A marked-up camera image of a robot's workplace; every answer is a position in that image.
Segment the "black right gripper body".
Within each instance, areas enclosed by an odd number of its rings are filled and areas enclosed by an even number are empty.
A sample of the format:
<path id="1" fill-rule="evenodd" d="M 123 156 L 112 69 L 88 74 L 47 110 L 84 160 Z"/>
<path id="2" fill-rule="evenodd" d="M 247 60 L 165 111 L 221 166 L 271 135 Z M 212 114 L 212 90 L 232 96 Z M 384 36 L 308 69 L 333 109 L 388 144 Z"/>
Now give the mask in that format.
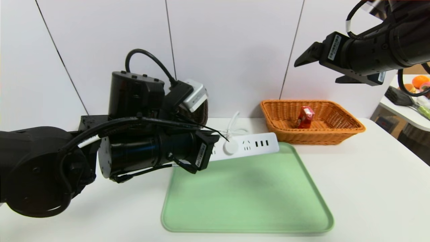
<path id="1" fill-rule="evenodd" d="M 395 29 L 381 27 L 366 35 L 366 39 L 358 40 L 333 32 L 322 42 L 324 50 L 319 64 L 361 84 L 382 85 L 386 72 L 396 67 L 391 43 Z"/>

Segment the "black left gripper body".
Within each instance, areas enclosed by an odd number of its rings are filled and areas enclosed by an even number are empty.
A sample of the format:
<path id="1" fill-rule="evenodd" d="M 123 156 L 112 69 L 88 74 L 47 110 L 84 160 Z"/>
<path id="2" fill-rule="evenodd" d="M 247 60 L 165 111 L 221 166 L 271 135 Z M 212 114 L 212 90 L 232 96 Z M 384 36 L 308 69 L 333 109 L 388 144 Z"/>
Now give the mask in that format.
<path id="1" fill-rule="evenodd" d="M 167 136 L 162 141 L 162 163 L 172 162 L 189 173 L 207 168 L 220 136 L 212 131 L 193 131 Z"/>

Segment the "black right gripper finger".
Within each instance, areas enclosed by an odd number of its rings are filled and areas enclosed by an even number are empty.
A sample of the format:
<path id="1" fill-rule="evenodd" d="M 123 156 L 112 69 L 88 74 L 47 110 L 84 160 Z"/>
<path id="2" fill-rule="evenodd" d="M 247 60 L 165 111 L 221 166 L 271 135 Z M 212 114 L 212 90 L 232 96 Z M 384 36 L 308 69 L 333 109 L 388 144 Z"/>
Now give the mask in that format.
<path id="1" fill-rule="evenodd" d="M 324 50 L 324 44 L 314 42 L 305 52 L 303 52 L 294 62 L 294 67 L 304 66 L 310 63 L 318 62 L 321 53 Z"/>
<path id="2" fill-rule="evenodd" d="M 352 77 L 344 75 L 339 78 L 336 78 L 335 83 L 336 84 L 361 84 L 361 81 L 358 81 Z"/>

